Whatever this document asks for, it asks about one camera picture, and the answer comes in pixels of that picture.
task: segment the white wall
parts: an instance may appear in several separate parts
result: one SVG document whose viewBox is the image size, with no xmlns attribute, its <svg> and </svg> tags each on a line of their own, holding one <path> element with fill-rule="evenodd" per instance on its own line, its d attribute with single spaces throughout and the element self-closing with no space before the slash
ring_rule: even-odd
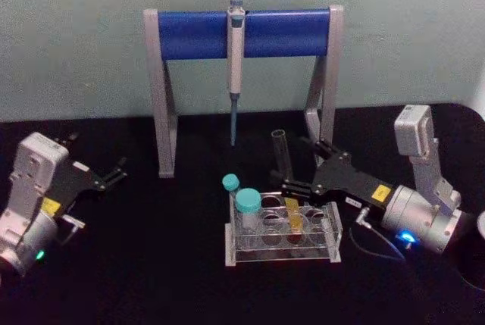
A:
<svg viewBox="0 0 485 325">
<path fill-rule="evenodd" d="M 346 7 L 339 106 L 467 102 L 485 58 L 485 0 L 244 0 Z M 0 120 L 151 113 L 141 10 L 228 0 L 0 0 Z M 248 59 L 242 111 L 301 108 L 311 58 Z M 174 61 L 182 114 L 227 111 L 225 61 Z"/>
</svg>

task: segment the teal cap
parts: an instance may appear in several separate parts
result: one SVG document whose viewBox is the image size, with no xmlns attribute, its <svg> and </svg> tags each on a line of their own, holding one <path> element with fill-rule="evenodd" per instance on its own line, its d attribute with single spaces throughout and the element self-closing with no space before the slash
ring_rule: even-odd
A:
<svg viewBox="0 0 485 325">
<path fill-rule="evenodd" d="M 261 209 L 261 194 L 254 189 L 242 189 L 236 194 L 236 208 L 244 214 Z"/>
<path fill-rule="evenodd" d="M 234 173 L 229 173 L 222 178 L 222 184 L 227 191 L 232 192 L 239 187 L 239 179 Z"/>
</svg>

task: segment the black table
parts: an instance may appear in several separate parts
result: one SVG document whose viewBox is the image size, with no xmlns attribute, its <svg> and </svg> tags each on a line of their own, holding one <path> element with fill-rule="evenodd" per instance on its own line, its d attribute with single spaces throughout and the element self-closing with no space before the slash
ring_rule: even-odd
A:
<svg viewBox="0 0 485 325">
<path fill-rule="evenodd" d="M 339 109 L 334 143 L 356 167 L 390 183 L 414 187 L 399 156 L 393 121 L 402 107 Z M 457 105 L 433 106 L 443 176 L 462 194 L 464 211 L 485 210 L 485 123 Z M 484 323 L 485 293 L 464 284 L 454 267 L 422 248 L 408 264 L 369 257 L 349 241 L 357 212 L 340 205 L 341 264 L 287 261 L 224 266 L 227 194 L 221 178 L 274 189 L 270 132 L 289 138 L 296 178 L 313 176 L 302 112 L 240 114 L 237 147 L 229 117 L 181 117 L 176 178 L 157 178 L 150 118 L 56 120 L 0 125 L 0 203 L 17 144 L 32 131 L 50 137 L 77 131 L 71 157 L 99 173 L 126 156 L 129 177 L 100 200 L 79 202 L 73 214 L 86 228 L 21 281 L 4 278 L 2 323 Z M 366 248 L 388 251 L 355 228 Z"/>
</svg>

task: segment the yellow label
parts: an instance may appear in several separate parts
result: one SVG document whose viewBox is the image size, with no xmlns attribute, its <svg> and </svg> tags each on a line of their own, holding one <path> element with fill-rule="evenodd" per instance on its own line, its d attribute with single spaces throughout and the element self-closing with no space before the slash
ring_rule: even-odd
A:
<svg viewBox="0 0 485 325">
<path fill-rule="evenodd" d="M 299 215 L 298 200 L 285 198 L 286 211 L 288 212 L 289 226 L 293 233 L 300 233 L 303 227 L 302 218 Z"/>
<path fill-rule="evenodd" d="M 386 197 L 389 195 L 391 192 L 391 189 L 387 186 L 384 185 L 379 185 L 374 191 L 374 194 L 372 194 L 372 198 L 375 198 L 379 202 L 384 202 L 386 200 Z"/>
<path fill-rule="evenodd" d="M 51 217 L 55 215 L 55 212 L 59 210 L 60 207 L 61 207 L 61 204 L 47 197 L 45 197 L 44 201 L 42 202 L 42 210 L 45 211 L 45 213 L 47 215 L 50 215 Z"/>
</svg>

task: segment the test tube rack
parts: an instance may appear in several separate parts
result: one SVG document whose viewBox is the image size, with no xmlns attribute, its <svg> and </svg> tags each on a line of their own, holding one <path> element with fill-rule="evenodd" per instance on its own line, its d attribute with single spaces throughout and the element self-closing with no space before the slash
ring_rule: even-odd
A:
<svg viewBox="0 0 485 325">
<path fill-rule="evenodd" d="M 302 219 L 299 233 L 293 233 L 281 192 L 261 194 L 262 209 L 254 231 L 247 233 L 236 216 L 229 195 L 230 222 L 225 225 L 226 266 L 239 262 L 328 259 L 341 262 L 342 222 L 335 202 L 321 208 L 308 203 L 299 206 Z"/>
</svg>

